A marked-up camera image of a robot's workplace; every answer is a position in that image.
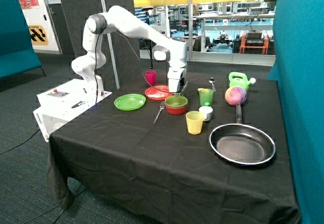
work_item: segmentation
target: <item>table leg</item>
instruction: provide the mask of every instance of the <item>table leg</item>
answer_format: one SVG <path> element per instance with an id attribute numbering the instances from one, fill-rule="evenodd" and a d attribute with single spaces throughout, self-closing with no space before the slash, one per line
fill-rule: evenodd
<path id="1" fill-rule="evenodd" d="M 205 19 L 201 20 L 201 47 L 200 51 L 203 52 L 205 50 Z"/>

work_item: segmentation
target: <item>gray carpet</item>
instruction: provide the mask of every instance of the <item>gray carpet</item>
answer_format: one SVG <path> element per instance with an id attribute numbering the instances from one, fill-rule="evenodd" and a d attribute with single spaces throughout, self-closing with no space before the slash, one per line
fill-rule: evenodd
<path id="1" fill-rule="evenodd" d="M 34 69 L 0 80 L 0 153 L 29 139 L 38 126 L 33 110 L 39 107 L 36 95 L 70 79 L 78 78 L 71 69 L 72 56 L 38 54 L 41 69 Z M 142 62 L 148 69 L 149 60 Z M 166 64 L 154 63 L 157 69 Z M 249 77 L 266 78 L 269 67 L 221 65 L 216 63 L 188 63 L 188 71 L 210 74 L 240 71 Z M 0 223 L 53 223 L 61 213 L 55 207 L 45 183 L 48 144 L 37 132 L 25 144 L 0 154 Z M 78 181 L 69 179 L 70 189 L 84 190 Z M 79 194 L 71 209 L 64 211 L 56 223 L 159 223 L 145 216 L 137 216 L 109 199 L 85 190 Z"/>

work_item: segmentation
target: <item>pink ball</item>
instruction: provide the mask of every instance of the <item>pink ball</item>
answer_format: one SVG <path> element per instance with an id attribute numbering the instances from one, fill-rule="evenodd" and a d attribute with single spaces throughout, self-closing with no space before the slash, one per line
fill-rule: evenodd
<path id="1" fill-rule="evenodd" d="M 231 86 L 225 93 L 225 100 L 229 105 L 235 106 L 237 103 L 243 104 L 247 99 L 247 91 L 240 86 Z"/>

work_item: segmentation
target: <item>green plate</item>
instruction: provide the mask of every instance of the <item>green plate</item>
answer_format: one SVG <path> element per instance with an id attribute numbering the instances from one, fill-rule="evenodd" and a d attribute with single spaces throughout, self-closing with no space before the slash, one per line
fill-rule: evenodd
<path id="1" fill-rule="evenodd" d="M 140 94 L 126 94 L 117 98 L 113 104 L 116 108 L 124 111 L 131 111 L 141 108 L 146 98 Z"/>

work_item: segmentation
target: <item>black frying pan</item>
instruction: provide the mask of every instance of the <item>black frying pan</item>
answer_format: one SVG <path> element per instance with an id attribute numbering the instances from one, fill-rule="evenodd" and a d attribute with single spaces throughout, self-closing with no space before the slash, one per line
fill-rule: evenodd
<path id="1" fill-rule="evenodd" d="M 209 142 L 219 156 L 240 165 L 268 162 L 275 153 L 275 145 L 270 136 L 257 128 L 242 124 L 240 104 L 236 105 L 236 123 L 213 129 Z"/>

